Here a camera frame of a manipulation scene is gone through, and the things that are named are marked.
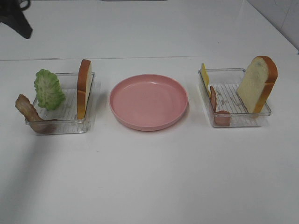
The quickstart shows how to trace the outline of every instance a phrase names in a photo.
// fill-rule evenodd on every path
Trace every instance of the white table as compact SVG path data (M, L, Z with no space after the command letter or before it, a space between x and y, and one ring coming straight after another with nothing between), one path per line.
M0 60L297 54L245 0L32 1L26 40L0 24Z
M274 56L280 76L272 115L258 128L212 128L197 70L245 67L251 58L178 57L92 60L100 88L85 134L35 136L14 107L33 100L35 72L76 72L80 60L0 62L0 223L296 224L298 63ZM107 98L116 83L156 73L177 79L188 113L174 126L139 132L114 118Z
M297 50L249 3L33 1L25 14L29 40L0 24L1 224L298 223ZM246 68L261 54L279 71L268 123L212 128L200 64ZM93 127L33 135L17 96L34 99L39 69L77 72L82 58L100 90ZM188 92L188 113L168 129L131 130L109 108L115 84L144 73Z

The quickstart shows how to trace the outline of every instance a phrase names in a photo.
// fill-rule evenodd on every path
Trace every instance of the plate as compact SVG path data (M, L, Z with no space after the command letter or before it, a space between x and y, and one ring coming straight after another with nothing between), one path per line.
M176 123L188 106L183 86L166 76L144 74L118 83L110 93L110 108L123 125L156 131Z

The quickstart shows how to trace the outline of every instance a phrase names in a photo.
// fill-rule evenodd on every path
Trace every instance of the yellow cheese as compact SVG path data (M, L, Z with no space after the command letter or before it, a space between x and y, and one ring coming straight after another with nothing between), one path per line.
M208 88L209 84L210 84L210 79L209 79L209 75L206 71L206 67L205 67L205 64L201 64L201 76L202 76L202 79L204 80L204 84L206 86L206 90L207 92L209 93L209 97L211 97L211 92Z

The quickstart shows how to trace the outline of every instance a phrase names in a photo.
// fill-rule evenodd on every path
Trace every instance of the plastic tray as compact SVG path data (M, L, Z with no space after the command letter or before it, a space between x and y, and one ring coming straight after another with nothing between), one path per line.
M93 91L95 73L92 73L93 79L89 98L87 102L86 114L83 119L77 119L77 80L78 73L57 73L62 91L65 94L63 103L53 111L47 111L38 106L38 100L35 98L33 107L38 115L47 121L29 122L25 120L26 125L39 129L35 132L37 135L45 134L67 134L67 133L85 133L90 127L95 117L95 96Z
M266 103L260 113L248 113L242 100L237 94L237 88L241 83L245 69L207 69L210 85L214 87L217 97L218 111L228 111L229 114L216 114L213 111L209 93L204 85L201 70L200 92L205 102L206 111L213 127L257 127L262 126L265 118L271 115L271 109ZM229 124L223 125L219 120L228 120Z

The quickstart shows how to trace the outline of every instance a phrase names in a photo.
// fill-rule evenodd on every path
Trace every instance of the bacon strip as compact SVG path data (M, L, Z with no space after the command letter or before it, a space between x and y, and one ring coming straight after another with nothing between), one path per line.
M215 112L215 114L227 114L227 115L229 115L230 113L228 111L217 111L216 112L216 108L217 108L216 91L214 90L213 86L210 86L210 89L211 89L212 108L213 108L213 111ZM218 126L224 126L224 127L230 126L230 116L225 116L225 117L214 116L214 122Z
M35 121L45 121L36 112L36 109L33 107L33 105L30 103L29 99L24 96L23 94L20 94L15 102L15 107L18 109L18 111L24 115L27 121L29 122L35 122ZM54 124L30 124L30 127L37 133L46 134L46 133L52 133L56 129L56 126Z

